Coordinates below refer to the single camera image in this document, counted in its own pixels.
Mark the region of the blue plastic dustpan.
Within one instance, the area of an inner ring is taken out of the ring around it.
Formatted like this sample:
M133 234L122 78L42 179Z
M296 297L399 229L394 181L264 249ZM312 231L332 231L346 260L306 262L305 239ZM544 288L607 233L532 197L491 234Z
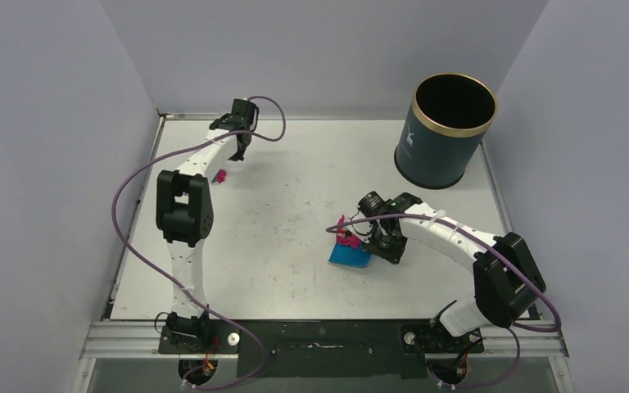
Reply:
M355 245L336 243L332 249L328 262L351 268L365 268L372 255L368 253L362 243Z

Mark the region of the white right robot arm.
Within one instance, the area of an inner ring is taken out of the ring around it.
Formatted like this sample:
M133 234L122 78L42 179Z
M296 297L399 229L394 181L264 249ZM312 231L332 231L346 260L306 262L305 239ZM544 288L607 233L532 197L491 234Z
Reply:
M360 232L365 251L399 264L409 240L441 252L473 277L473 291L444 306L430 321L432 344L453 350L478 328L510 328L545 292L546 285L524 239L463 225L403 192L382 199L369 192L357 204L368 228Z

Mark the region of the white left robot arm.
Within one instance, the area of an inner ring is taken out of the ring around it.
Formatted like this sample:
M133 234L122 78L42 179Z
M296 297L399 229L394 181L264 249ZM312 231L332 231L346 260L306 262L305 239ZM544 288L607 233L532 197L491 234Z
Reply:
M170 340L194 353L214 344L203 288L203 249L214 224L210 185L228 160L241 160L251 143L259 109L246 98L209 126L205 146L156 181L156 226L166 241L171 275L179 282L166 319Z

